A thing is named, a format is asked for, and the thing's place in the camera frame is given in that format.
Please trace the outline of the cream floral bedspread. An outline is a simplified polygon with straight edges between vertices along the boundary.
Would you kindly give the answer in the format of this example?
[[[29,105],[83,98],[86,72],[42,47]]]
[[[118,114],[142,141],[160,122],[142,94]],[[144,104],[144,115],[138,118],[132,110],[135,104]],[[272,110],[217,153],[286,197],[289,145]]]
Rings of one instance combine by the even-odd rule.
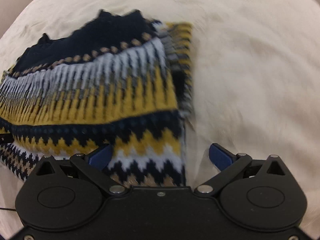
[[[100,9],[193,24],[194,113],[187,180],[217,173],[217,142],[279,155],[308,199],[302,229],[319,237],[319,4],[314,0],[33,0],[1,37],[1,70],[42,34],[68,36]]]

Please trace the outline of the yellow black white patterned sweater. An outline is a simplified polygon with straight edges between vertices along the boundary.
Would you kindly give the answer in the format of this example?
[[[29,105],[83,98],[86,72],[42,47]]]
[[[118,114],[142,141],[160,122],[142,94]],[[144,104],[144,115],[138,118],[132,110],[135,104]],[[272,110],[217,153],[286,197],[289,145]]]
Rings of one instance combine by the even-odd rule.
[[[103,171],[124,185],[185,185],[192,110],[189,22],[101,11],[70,36],[43,34],[1,80],[1,162],[21,180],[46,155],[112,147]]]

